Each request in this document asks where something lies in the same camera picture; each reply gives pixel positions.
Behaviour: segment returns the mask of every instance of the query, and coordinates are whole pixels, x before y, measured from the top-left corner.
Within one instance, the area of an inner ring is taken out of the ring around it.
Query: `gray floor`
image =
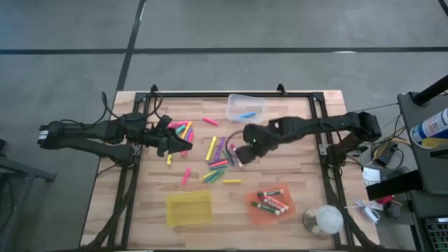
[[[0,49],[126,48],[138,0],[3,0]],[[436,0],[149,0],[136,48],[448,46],[448,17]],[[124,55],[0,55],[0,138],[15,160],[57,172],[38,182],[22,215],[15,251],[78,245],[98,158],[41,150],[40,124],[95,120],[116,91]],[[349,111],[396,101],[447,74],[448,52],[294,55],[134,55],[125,90],[344,92]],[[380,125],[396,106],[372,111]],[[393,131],[393,124],[383,129]],[[405,164],[415,169],[412,154]],[[409,228],[378,225],[382,244],[412,247]]]

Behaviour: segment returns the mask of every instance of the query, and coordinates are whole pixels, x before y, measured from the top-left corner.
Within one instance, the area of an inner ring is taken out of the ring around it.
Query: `clear plastic container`
[[[344,224],[341,212],[334,206],[308,209],[303,214],[303,225],[315,235],[332,235],[339,232]]]
[[[232,122],[261,123],[266,101],[263,98],[230,94],[225,116]]]

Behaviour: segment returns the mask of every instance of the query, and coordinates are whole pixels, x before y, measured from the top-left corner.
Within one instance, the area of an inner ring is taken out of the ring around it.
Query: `wooden table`
[[[345,114],[342,92],[323,91],[329,116]],[[135,92],[118,92],[113,111],[118,115],[132,110]],[[267,120],[283,116],[311,118],[308,99],[265,98],[267,108],[263,124]],[[229,168],[224,179],[241,179],[241,185],[223,185],[221,179],[214,184],[200,182],[209,172],[204,161],[213,136],[228,137],[244,124],[227,121],[227,98],[165,98],[159,114],[166,113],[174,121],[191,120],[195,132],[193,149],[187,157],[173,155],[172,166],[165,158],[158,157],[155,148],[145,148],[142,154],[137,184],[129,249],[333,249],[331,236],[315,236],[305,230],[302,215],[309,208],[326,204],[319,156],[314,135],[280,147],[265,157],[246,165],[243,169]],[[217,120],[219,127],[202,121],[206,116]],[[242,144],[237,137],[235,144]],[[112,165],[109,159],[101,160],[99,171]],[[186,167],[192,172],[185,186],[181,180]],[[81,244],[87,244],[104,226],[113,211],[119,168],[103,173],[94,185]],[[342,176],[347,204],[352,199],[368,198],[358,165],[348,164]],[[248,214],[247,193],[286,184],[297,213],[288,220],[268,225],[254,225]],[[166,224],[165,199],[173,193],[207,189],[211,192],[213,223],[169,227]],[[359,209],[349,212],[362,231],[375,243],[379,243],[377,230]],[[116,240],[120,241],[119,225]]]

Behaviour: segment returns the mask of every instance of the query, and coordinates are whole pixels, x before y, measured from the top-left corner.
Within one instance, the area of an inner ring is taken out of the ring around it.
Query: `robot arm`
[[[350,112],[345,115],[327,118],[302,119],[283,117],[270,120],[267,126],[248,124],[243,130],[243,140],[248,144],[237,149],[241,163],[251,162],[263,157],[268,151],[278,148],[279,144],[297,141],[307,134],[320,134],[348,130],[350,134],[341,142],[327,147],[326,162],[340,165],[347,153],[364,141],[376,141],[381,137],[377,118],[366,112]]]
[[[37,143],[41,148],[57,150],[74,148],[80,151],[94,153],[101,158],[108,157],[115,163],[131,164],[134,148],[130,144],[119,144],[125,139],[134,145],[152,146],[157,148],[157,155],[189,151],[191,143],[177,136],[173,129],[167,128],[171,118],[162,116],[157,126],[146,128],[146,120],[141,113],[128,113],[126,120],[115,119],[100,122],[95,125],[65,123],[53,121],[40,127]]]

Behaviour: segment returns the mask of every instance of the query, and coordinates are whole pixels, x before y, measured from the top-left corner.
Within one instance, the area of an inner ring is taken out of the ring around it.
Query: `yellow plastic container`
[[[167,224],[171,227],[213,221],[208,190],[176,193],[167,197]]]

